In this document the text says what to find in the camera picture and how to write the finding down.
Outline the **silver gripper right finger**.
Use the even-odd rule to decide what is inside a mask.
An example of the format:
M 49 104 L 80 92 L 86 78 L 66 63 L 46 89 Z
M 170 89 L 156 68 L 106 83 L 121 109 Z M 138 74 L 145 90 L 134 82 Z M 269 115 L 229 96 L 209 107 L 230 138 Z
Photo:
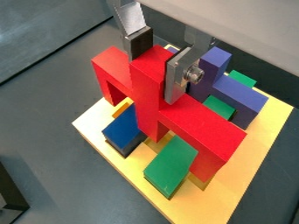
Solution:
M 197 84 L 202 78 L 198 59 L 209 49 L 212 36 L 186 25 L 184 41 L 189 45 L 165 61 L 162 97 L 168 104 L 173 104 L 182 96 L 186 84 Z

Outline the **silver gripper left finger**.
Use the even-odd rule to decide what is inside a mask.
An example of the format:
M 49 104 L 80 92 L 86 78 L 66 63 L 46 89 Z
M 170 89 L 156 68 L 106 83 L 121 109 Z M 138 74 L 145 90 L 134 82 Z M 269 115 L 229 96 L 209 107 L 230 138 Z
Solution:
M 134 60 L 153 46 L 153 29 L 145 24 L 141 5 L 136 0 L 106 0 L 128 59 Z

